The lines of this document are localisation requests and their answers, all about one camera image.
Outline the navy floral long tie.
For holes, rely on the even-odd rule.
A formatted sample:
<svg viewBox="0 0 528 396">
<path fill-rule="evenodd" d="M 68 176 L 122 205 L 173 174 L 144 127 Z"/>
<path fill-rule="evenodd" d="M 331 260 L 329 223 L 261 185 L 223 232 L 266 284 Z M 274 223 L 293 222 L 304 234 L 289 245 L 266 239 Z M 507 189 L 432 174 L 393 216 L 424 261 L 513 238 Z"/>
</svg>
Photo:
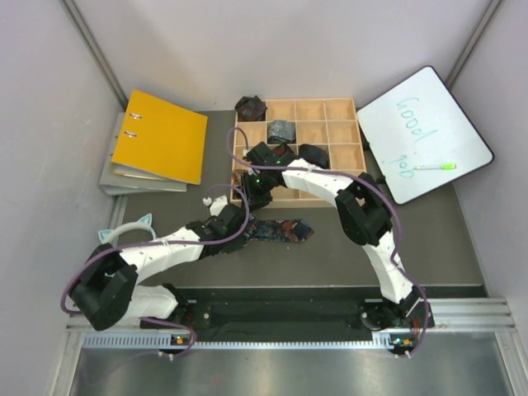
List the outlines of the navy floral long tie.
<svg viewBox="0 0 528 396">
<path fill-rule="evenodd" d="M 244 237 L 248 241 L 303 243 L 314 234 L 314 230 L 302 219 L 252 219 Z"/>
</svg>

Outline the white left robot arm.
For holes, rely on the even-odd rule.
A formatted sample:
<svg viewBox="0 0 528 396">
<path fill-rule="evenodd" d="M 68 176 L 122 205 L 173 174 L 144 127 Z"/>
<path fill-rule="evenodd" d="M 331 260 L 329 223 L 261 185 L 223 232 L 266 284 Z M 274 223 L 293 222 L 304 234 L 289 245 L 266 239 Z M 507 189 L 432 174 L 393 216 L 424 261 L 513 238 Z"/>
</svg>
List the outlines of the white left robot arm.
<svg viewBox="0 0 528 396">
<path fill-rule="evenodd" d="M 69 286 L 68 297 L 96 331 L 125 318 L 143 317 L 178 327 L 186 320 L 187 308 L 176 293 L 167 286 L 141 283 L 177 265 L 232 252 L 242 242 L 248 221 L 246 209 L 219 198 L 207 220 L 191 222 L 166 237 L 137 246 L 104 243 Z"/>
</svg>

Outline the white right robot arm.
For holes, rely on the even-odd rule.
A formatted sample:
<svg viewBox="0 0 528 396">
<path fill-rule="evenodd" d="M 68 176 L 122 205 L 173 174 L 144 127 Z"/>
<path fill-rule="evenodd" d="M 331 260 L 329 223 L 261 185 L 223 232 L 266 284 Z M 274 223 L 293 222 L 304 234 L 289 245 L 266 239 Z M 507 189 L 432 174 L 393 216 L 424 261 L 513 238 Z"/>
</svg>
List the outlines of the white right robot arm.
<svg viewBox="0 0 528 396">
<path fill-rule="evenodd" d="M 337 209 L 343 232 L 363 247 L 375 270 L 387 320 L 402 327 L 414 318 L 420 291 L 405 274 L 398 254 L 400 241 L 391 221 L 394 208 L 369 174 L 354 177 L 322 169 L 292 153 L 279 156 L 264 143 L 246 148 L 243 157 L 251 170 L 243 182 L 250 203 L 282 186 L 331 204 Z"/>
</svg>

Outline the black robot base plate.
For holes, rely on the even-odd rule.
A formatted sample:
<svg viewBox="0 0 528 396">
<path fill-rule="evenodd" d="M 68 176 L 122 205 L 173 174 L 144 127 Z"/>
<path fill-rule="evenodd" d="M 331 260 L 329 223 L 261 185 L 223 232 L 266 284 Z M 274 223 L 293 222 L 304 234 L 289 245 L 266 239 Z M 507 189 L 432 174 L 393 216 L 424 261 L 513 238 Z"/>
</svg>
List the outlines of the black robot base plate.
<svg viewBox="0 0 528 396">
<path fill-rule="evenodd" d="M 431 306 L 417 301 L 408 310 L 385 300 L 254 300 L 183 304 L 174 309 L 160 326 L 185 325 L 197 332 L 220 329 L 236 323 L 342 324 L 357 331 L 378 332 L 387 328 L 418 331 L 434 325 Z"/>
</svg>

